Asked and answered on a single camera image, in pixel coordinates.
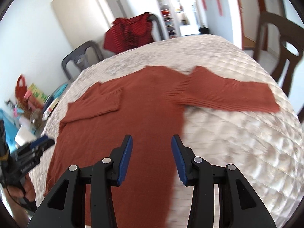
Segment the rust red knit sweater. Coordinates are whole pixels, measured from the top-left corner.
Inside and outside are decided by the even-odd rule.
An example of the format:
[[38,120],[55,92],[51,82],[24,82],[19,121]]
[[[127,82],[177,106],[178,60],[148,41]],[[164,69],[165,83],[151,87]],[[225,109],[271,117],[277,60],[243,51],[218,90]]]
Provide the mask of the rust red knit sweater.
[[181,134],[186,106],[225,111],[278,112],[265,83],[219,77],[197,66],[189,74],[147,66],[97,82],[68,105],[49,165],[49,192],[72,164],[94,165],[133,139],[126,180],[112,192],[119,227],[165,227],[176,166],[171,138]]

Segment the white flat box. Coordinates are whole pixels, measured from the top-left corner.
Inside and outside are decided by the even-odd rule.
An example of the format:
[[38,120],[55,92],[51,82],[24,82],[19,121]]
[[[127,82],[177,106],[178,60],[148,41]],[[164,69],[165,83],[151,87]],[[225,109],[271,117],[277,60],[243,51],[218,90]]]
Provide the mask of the white flat box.
[[24,125],[21,125],[15,138],[15,146],[17,148],[23,146],[28,142],[33,142],[37,139],[37,137],[32,134]]

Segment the glass jar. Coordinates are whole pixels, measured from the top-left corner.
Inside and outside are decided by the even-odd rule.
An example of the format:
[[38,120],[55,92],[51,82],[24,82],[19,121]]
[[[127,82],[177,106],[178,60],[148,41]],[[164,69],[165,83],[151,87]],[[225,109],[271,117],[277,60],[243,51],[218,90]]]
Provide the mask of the glass jar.
[[30,115],[30,127],[32,130],[37,130],[42,125],[44,125],[43,112],[40,109],[36,109]]

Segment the white red carton box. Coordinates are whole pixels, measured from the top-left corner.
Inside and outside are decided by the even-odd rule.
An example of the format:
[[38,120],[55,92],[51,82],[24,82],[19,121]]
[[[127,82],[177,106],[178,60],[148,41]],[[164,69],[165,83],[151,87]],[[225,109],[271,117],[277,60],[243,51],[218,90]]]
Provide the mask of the white red carton box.
[[46,110],[43,113],[43,117],[42,120],[46,121],[49,116],[51,115],[51,113],[53,112],[54,108],[56,107],[56,105],[59,102],[59,98],[55,98],[50,105],[47,106]]

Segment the pink box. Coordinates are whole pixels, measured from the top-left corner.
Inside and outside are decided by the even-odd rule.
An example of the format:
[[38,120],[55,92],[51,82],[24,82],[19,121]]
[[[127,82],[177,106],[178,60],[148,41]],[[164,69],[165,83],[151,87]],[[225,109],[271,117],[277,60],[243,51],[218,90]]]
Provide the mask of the pink box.
[[32,109],[32,110],[36,110],[36,109],[40,109],[43,110],[44,105],[41,104],[37,98],[34,97],[34,95],[32,94],[32,91],[28,90],[25,95],[24,95],[24,100],[27,102],[28,106]]

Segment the dark blue case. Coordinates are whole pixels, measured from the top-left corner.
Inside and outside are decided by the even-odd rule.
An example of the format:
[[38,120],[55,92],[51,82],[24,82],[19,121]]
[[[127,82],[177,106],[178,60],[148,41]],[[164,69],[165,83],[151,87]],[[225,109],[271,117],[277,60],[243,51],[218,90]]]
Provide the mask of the dark blue case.
[[47,98],[47,100],[46,100],[46,102],[45,102],[45,104],[44,104],[43,110],[42,110],[43,113],[44,113],[44,112],[47,110],[47,108],[51,105],[51,103],[53,102],[53,100],[54,100],[53,95],[50,95],[50,96]]

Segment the red paper gift bag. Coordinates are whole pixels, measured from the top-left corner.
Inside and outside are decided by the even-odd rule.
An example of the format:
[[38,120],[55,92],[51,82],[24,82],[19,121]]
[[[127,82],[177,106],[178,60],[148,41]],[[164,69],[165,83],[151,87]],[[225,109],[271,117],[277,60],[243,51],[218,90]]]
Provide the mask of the red paper gift bag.
[[15,86],[15,98],[18,100],[23,100],[27,92],[26,79],[23,75],[20,75],[17,84]]

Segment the teal flat box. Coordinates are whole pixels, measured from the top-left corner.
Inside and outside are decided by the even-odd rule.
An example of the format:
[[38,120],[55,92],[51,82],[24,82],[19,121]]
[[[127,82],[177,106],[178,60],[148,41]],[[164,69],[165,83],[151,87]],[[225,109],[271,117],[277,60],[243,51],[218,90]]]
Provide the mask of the teal flat box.
[[60,87],[58,87],[52,94],[52,97],[54,99],[59,98],[65,91],[65,89],[67,88],[68,84],[62,84]]

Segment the cream quilted table cover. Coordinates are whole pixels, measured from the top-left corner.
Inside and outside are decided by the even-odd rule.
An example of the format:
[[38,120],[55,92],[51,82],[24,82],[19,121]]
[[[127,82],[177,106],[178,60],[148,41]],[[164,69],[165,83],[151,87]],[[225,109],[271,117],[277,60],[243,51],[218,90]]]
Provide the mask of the cream quilted table cover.
[[56,138],[68,103],[94,83],[155,65],[184,74],[200,65],[218,76],[269,85],[280,112],[188,108],[182,141],[196,155],[214,165],[235,164],[258,193],[276,225],[288,224],[303,198],[303,129],[276,81],[253,58],[221,36],[186,36],[159,41],[87,68],[61,98],[43,133]]

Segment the grey plastic chair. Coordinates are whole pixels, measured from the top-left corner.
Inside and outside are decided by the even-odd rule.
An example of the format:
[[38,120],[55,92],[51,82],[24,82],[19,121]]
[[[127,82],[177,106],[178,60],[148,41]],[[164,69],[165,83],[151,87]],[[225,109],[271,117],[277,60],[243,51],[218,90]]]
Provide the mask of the grey plastic chair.
[[95,41],[87,41],[81,44],[79,47],[74,49],[72,52],[70,52],[61,62],[61,67],[63,72],[65,73],[65,76],[68,80],[72,79],[71,73],[67,69],[67,64],[69,61],[72,61],[74,65],[82,72],[86,68],[90,67],[90,64],[88,62],[88,58],[86,55],[86,51],[88,48],[92,48],[98,62],[104,60],[104,56],[98,46],[98,44]]

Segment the red plaid garment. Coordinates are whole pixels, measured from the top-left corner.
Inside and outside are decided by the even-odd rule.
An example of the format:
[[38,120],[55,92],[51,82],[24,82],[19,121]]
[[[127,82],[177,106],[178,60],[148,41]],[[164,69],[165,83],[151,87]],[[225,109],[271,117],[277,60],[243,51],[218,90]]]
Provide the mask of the red plaid garment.
[[154,39],[151,35],[153,23],[149,20],[150,13],[145,12],[132,18],[118,17],[112,27],[105,33],[105,50],[115,54],[138,48]]

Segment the grey chair behind garment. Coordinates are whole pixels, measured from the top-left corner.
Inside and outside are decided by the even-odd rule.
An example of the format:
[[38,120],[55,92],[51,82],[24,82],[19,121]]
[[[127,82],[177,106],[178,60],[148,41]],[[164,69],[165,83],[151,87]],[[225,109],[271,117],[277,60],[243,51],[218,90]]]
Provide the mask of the grey chair behind garment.
[[161,24],[160,24],[160,21],[159,21],[158,17],[155,14],[150,14],[149,17],[148,17],[148,20],[156,23],[157,30],[158,30],[158,33],[159,33],[159,36],[160,36],[160,40],[162,40],[162,41],[165,40],[163,31],[162,31],[162,27],[161,27]]

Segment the dark brown wooden chair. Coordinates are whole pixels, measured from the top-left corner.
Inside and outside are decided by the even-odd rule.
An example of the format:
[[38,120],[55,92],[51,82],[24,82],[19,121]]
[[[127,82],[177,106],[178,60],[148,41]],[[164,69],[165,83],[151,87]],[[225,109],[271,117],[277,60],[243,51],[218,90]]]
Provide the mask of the dark brown wooden chair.
[[[264,44],[269,25],[278,30],[279,53],[275,62],[264,63],[266,57],[262,56],[266,53]],[[276,82],[283,77],[281,88],[285,95],[289,96],[296,67],[303,59],[303,28],[280,15],[262,12],[259,17],[253,59],[261,63]]]

